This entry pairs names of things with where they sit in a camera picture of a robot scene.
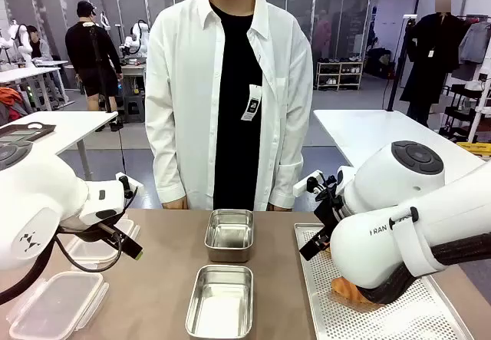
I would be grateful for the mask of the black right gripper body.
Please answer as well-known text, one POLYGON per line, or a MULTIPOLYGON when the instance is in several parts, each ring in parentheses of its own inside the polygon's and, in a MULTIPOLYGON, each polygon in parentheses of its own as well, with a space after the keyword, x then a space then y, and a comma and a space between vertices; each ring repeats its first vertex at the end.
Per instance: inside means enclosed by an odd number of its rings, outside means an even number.
POLYGON ((334 229, 342 219, 351 215, 342 195, 322 192, 315 197, 315 201, 319 204, 314 214, 327 229, 334 229))

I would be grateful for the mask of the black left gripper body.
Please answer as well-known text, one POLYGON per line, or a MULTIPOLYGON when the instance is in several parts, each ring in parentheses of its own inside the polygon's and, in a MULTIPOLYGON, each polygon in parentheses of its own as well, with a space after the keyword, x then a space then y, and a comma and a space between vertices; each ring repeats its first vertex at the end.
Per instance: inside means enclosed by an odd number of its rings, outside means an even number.
POLYGON ((109 209, 70 217, 60 223, 57 233, 72 234, 83 241, 116 241, 116 236, 121 237, 122 234, 116 224, 124 214, 123 210, 117 212, 114 209, 109 209))

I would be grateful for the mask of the clear plastic container lid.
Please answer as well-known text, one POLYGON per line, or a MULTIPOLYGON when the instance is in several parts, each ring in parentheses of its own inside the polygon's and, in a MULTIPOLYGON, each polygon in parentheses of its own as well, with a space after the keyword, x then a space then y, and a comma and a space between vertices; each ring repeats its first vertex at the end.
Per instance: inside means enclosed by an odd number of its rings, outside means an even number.
POLYGON ((11 340, 68 340, 101 307, 110 285, 100 273, 66 271, 39 279, 7 314, 11 340))
MULTIPOLYGON (((140 225, 126 218, 121 219, 115 226, 133 240, 140 232, 140 225)), ((87 269, 110 263, 117 257, 117 250, 102 240, 89 243, 74 237, 68 243, 66 250, 74 261, 87 269)))

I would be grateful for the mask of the person's right hand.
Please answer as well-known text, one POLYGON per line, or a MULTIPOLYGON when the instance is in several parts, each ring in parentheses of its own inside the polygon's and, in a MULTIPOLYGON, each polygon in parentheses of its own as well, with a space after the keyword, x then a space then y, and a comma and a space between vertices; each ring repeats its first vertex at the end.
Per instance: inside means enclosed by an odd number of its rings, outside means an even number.
POLYGON ((184 196, 178 200, 163 203, 162 207, 166 210, 187 210, 188 209, 187 197, 184 196))

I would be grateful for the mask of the perforated metal baking tray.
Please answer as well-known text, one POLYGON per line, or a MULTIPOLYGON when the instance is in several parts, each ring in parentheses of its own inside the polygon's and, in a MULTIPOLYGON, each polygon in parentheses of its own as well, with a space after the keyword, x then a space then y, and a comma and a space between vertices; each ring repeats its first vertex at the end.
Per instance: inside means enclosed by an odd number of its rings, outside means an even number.
POLYGON ((353 304, 331 291, 341 274, 328 251, 300 260, 317 340, 474 340, 431 276, 389 305, 353 304))

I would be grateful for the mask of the brown serving tray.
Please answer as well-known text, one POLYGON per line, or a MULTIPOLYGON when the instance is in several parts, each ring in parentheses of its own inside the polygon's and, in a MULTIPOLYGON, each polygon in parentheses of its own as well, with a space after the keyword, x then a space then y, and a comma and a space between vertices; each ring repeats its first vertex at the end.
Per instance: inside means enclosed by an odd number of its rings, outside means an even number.
POLYGON ((29 153, 36 140, 49 135, 55 128, 55 125, 40 122, 6 125, 0 129, 0 154, 29 153))

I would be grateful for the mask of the white hanging name tag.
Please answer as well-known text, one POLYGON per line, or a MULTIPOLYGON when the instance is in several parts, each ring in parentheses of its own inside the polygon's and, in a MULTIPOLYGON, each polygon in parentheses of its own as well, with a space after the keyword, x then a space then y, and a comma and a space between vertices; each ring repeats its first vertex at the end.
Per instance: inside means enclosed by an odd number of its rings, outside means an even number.
POLYGON ((262 87, 254 84, 249 85, 249 99, 245 111, 241 117, 243 121, 252 121, 258 113, 262 100, 262 87))

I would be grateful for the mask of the wooden shoe rack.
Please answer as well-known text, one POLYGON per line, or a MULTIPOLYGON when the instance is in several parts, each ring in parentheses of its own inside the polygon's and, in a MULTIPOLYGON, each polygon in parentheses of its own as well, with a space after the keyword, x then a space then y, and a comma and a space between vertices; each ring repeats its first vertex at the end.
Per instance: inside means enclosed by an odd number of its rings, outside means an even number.
POLYGON ((357 90, 361 85, 362 74, 362 61, 321 59, 315 70, 314 89, 357 90))

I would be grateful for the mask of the person in white shirt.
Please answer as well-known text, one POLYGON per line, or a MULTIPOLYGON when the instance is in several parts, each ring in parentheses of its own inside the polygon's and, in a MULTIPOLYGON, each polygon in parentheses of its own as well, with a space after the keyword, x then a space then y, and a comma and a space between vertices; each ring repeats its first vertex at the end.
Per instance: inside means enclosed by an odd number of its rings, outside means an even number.
POLYGON ((161 204, 292 209, 313 91, 298 20, 266 0, 185 0, 159 13, 147 53, 145 126, 161 204), (252 121, 249 85, 262 87, 252 121))

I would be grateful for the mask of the orange and red clothing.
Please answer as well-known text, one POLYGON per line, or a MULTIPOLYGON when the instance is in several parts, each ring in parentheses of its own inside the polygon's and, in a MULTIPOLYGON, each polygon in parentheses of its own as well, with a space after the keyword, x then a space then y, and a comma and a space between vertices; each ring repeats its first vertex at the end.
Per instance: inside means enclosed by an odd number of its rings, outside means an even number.
POLYGON ((20 92, 10 87, 0 87, 0 127, 32 113, 20 92))

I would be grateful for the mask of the yellow flat object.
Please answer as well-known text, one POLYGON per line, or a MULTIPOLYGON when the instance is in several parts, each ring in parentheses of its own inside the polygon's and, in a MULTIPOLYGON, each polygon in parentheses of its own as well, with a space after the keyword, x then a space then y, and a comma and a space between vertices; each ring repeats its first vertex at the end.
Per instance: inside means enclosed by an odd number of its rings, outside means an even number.
POLYGON ((489 159, 491 157, 491 144, 470 142, 457 142, 456 144, 464 150, 482 159, 489 159))

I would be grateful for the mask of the white background desk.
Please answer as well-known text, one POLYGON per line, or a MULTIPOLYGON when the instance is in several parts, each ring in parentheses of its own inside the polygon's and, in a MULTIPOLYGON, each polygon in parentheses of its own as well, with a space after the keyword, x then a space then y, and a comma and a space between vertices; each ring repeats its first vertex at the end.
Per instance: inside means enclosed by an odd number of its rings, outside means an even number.
POLYGON ((38 66, 0 71, 0 87, 15 87, 27 109, 55 111, 74 102, 66 94, 60 70, 66 61, 39 61, 38 66))

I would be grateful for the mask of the person in black coat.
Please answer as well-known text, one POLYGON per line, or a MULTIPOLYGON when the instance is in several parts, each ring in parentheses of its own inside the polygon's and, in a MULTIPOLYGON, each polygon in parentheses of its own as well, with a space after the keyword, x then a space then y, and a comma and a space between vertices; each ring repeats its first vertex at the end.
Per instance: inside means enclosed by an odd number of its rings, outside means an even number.
POLYGON ((409 104, 407 116, 425 127, 447 75, 460 66, 459 46, 465 33, 464 21, 452 14, 452 0, 435 0, 435 12, 410 30, 407 55, 413 67, 400 100, 409 104))

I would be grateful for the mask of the man in black clothes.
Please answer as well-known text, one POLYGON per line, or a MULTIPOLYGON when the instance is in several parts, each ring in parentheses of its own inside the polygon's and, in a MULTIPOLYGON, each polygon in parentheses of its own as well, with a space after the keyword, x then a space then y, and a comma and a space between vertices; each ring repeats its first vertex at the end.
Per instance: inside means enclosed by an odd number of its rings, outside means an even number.
POLYGON ((107 106, 117 111, 118 81, 123 78, 120 59, 109 34, 94 22, 95 7, 88 1, 77 3, 78 23, 65 35, 65 45, 76 78, 82 83, 89 111, 107 106))

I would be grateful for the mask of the grey hanging jacket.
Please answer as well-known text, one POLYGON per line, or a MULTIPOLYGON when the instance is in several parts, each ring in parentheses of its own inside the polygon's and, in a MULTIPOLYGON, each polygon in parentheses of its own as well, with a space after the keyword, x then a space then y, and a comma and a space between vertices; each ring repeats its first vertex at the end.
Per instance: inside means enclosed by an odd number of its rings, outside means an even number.
POLYGON ((491 39, 491 22, 481 21, 469 26, 459 46, 459 63, 482 64, 491 39))

